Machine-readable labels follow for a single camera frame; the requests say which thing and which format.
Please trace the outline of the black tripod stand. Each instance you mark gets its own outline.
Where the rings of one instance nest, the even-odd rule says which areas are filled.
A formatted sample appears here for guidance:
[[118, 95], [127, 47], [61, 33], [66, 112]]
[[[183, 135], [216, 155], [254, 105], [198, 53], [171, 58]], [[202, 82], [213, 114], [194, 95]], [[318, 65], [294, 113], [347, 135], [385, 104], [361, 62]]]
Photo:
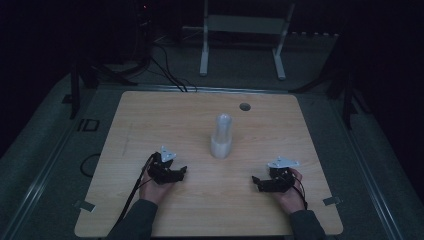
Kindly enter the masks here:
[[366, 102], [354, 89], [355, 66], [353, 55], [349, 47], [349, 41], [345, 35], [339, 35], [333, 48], [325, 61], [319, 76], [311, 82], [289, 90], [289, 93], [305, 93], [325, 82], [329, 83], [325, 95], [332, 100], [343, 96], [342, 120], [344, 125], [351, 130], [351, 115], [356, 112], [353, 100], [359, 102], [365, 112], [370, 112]]
[[80, 99], [80, 82], [83, 82], [88, 89], [95, 89], [100, 84], [95, 71], [105, 74], [110, 79], [124, 86], [135, 86], [131, 82], [118, 73], [113, 72], [104, 64], [84, 55], [77, 55], [73, 58], [70, 65], [70, 84], [71, 93], [64, 100], [71, 104], [70, 118], [74, 119], [79, 112], [81, 106]]

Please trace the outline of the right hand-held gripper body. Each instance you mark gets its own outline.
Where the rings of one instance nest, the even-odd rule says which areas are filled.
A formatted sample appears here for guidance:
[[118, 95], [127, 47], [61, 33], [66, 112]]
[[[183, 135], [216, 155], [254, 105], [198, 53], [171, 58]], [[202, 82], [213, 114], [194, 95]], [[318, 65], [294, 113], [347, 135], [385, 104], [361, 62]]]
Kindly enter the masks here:
[[278, 156], [267, 164], [269, 168], [270, 180], [263, 183], [265, 192], [286, 192], [295, 184], [295, 175], [291, 168], [299, 166], [298, 161], [289, 160]]

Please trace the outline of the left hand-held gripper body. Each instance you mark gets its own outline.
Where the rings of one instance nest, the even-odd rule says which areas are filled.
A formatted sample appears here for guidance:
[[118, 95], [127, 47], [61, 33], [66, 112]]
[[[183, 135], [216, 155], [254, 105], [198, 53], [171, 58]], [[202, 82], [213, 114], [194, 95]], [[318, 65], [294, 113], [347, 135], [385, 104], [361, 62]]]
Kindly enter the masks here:
[[171, 166], [177, 154], [168, 150], [165, 146], [160, 148], [159, 152], [155, 152], [150, 157], [148, 165], [148, 175], [160, 185], [173, 182], [174, 176], [180, 173], [180, 169], [172, 170]]

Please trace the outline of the person's right hand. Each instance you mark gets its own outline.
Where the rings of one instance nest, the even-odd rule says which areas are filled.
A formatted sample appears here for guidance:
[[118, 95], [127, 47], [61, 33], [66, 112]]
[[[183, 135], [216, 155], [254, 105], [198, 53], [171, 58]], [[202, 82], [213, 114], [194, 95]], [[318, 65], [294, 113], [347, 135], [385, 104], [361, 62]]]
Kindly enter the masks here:
[[294, 186], [284, 193], [271, 194], [283, 212], [288, 215], [306, 209], [306, 200], [301, 190], [302, 175], [296, 169], [291, 168], [290, 171], [295, 177]]

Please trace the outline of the person's left hand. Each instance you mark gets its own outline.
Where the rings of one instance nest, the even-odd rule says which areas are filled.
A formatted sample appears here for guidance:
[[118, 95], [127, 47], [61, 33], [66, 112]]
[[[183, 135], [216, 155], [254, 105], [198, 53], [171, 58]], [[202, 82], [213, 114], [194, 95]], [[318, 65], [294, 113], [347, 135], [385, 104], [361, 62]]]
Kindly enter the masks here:
[[174, 183], [157, 184], [147, 173], [143, 175], [139, 188], [139, 198], [159, 205], [170, 193]]

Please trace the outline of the dark equipment with red light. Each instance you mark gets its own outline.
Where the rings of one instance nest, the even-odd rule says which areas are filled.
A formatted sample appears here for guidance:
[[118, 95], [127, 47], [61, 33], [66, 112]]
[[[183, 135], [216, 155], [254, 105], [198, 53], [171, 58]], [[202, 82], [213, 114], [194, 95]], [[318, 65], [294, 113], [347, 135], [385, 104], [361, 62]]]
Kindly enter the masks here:
[[144, 67], [150, 57], [152, 35], [152, 0], [133, 0], [136, 23], [136, 40], [132, 59]]

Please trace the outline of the stack of clear plastic cups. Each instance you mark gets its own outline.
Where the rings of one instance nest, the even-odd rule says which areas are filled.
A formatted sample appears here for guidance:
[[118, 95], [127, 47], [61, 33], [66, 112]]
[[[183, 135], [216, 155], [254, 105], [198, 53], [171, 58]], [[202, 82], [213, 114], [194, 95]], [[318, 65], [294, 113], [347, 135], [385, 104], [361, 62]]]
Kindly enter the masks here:
[[210, 152], [214, 158], [225, 159], [232, 148], [232, 117], [229, 114], [220, 114], [216, 117], [216, 124], [211, 135]]

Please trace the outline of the white metal stand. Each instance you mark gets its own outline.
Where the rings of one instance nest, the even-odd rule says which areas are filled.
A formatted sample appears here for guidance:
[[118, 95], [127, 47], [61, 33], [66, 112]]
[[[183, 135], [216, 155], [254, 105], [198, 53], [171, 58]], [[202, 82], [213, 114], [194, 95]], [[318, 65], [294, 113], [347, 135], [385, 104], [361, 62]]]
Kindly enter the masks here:
[[209, 0], [203, 1], [203, 46], [199, 68], [199, 74], [201, 76], [206, 76], [208, 74], [209, 32], [220, 31], [278, 35], [279, 42], [276, 47], [272, 49], [272, 56], [278, 79], [286, 79], [281, 53], [286, 36], [288, 35], [289, 26], [295, 9], [294, 2], [288, 3], [287, 11], [283, 18], [268, 18], [210, 14]]

